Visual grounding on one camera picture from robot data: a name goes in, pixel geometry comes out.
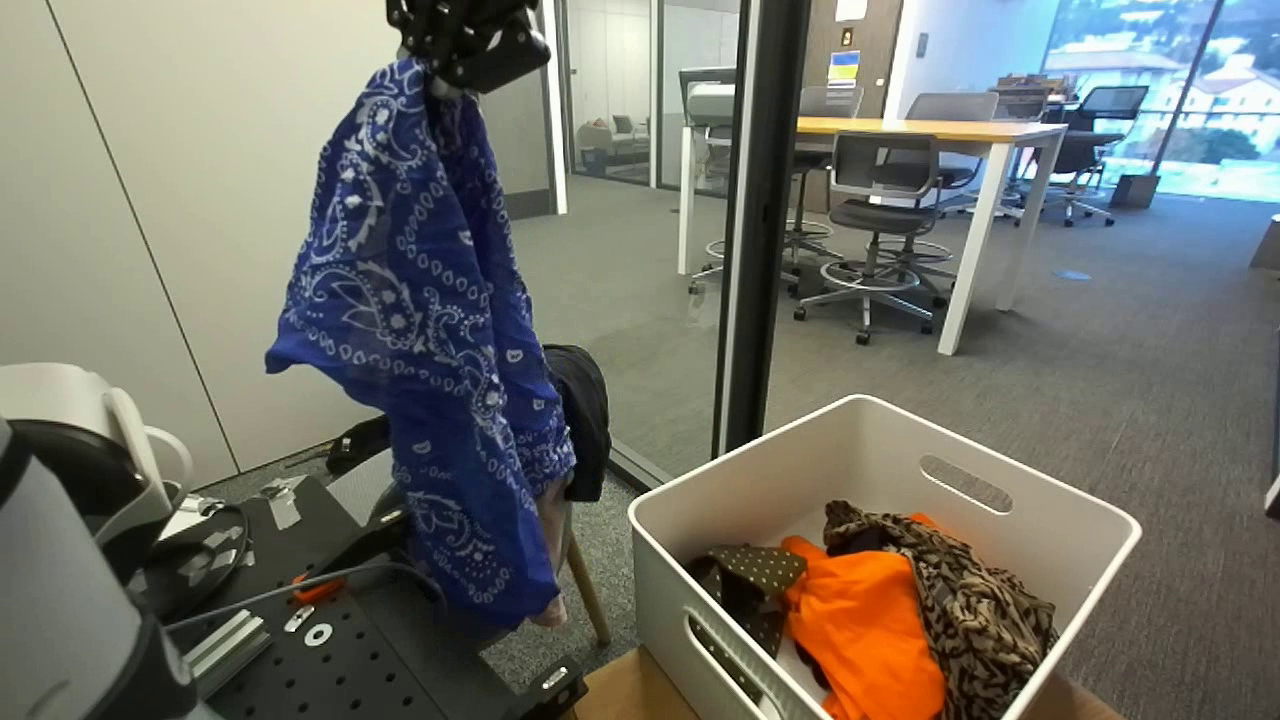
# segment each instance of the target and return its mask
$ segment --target white storage box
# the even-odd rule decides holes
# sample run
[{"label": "white storage box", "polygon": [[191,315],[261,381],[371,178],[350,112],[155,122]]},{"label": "white storage box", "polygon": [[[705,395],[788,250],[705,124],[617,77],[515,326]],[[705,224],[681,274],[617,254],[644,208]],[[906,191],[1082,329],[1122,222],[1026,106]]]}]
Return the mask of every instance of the white storage box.
[{"label": "white storage box", "polygon": [[633,503],[638,643],[699,717],[828,717],[797,652],[765,658],[683,573],[705,549],[770,549],[793,534],[819,546],[828,499],[927,514],[1055,604],[1059,641],[1007,717],[1025,717],[1139,540],[1127,514],[1026,464],[884,401],[835,401]]}]

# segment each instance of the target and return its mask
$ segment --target floor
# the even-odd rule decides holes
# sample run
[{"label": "floor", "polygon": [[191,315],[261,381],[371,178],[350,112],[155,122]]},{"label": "floor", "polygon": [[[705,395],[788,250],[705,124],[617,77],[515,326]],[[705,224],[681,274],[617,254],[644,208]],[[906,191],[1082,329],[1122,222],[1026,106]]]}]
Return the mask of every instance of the floor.
[{"label": "floor", "polygon": [[[667,476],[708,458],[716,283],[674,280],[667,191],[576,182],[567,222],[515,224],[543,340],[586,345],[618,445]],[[1068,671],[1127,717],[1280,717],[1280,523],[1271,384],[1280,280],[1248,274],[1271,208],[1161,200],[1114,230],[1045,224],[1012,315],[978,314],[944,362],[912,326],[851,345],[851,309],[807,326],[778,300],[766,424],[872,393],[1127,510],[1143,546],[1090,618]],[[939,224],[957,244],[965,222]],[[579,510],[579,537],[617,625],[636,631],[624,485]],[[586,625],[515,631],[490,652],[515,686],[535,663],[597,652]]]}]

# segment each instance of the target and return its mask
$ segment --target wooden desk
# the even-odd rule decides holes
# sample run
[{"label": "wooden desk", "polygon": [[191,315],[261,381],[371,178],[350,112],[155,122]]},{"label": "wooden desk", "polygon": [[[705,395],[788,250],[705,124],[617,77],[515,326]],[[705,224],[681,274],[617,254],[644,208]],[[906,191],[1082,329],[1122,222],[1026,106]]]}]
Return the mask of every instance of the wooden desk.
[{"label": "wooden desk", "polygon": [[[1012,289],[1019,275],[1019,262],[1025,250],[1034,242],[1040,232],[1040,208],[1045,208],[1045,190],[1063,141],[1063,124],[974,124],[974,122],[828,122],[828,116],[801,116],[797,124],[801,137],[851,137],[851,134],[901,134],[901,137],[937,137],[939,144],[950,149],[971,149],[982,152],[982,182],[978,182],[978,198],[971,208],[971,224],[965,235],[965,254],[958,254],[958,267],[957,267],[957,289],[946,300],[946,322],[944,333],[937,340],[939,357],[957,357],[958,351],[958,335],[965,335],[965,322],[968,322],[968,305],[971,305],[971,289],[974,289],[974,274],[990,235],[990,222],[998,208],[998,191],[1004,182],[1012,171],[1012,162],[1019,149],[1040,149],[1040,165],[1034,165],[1034,183],[1033,198],[1025,206],[1025,224],[1019,224],[1019,254],[1007,264],[1007,274],[994,280],[994,309],[1012,309]],[[683,137],[683,183],[681,183],[681,257],[674,267],[681,275],[693,267],[689,250],[693,250],[693,134]]]}]

